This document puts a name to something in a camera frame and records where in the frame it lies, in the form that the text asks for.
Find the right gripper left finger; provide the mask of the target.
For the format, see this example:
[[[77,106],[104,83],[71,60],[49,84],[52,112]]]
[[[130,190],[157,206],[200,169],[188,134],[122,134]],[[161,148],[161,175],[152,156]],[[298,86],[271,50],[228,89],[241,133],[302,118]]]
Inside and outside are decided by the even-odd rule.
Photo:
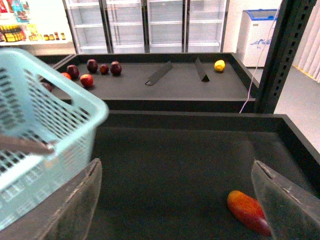
[[[2,240],[84,240],[102,184],[102,162],[93,159],[70,181],[1,230]]]

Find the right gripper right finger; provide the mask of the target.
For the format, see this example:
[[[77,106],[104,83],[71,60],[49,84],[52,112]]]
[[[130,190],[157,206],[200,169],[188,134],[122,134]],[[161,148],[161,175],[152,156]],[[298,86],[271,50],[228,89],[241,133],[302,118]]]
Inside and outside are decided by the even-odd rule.
[[[274,240],[320,238],[319,198],[259,160],[250,175]]]

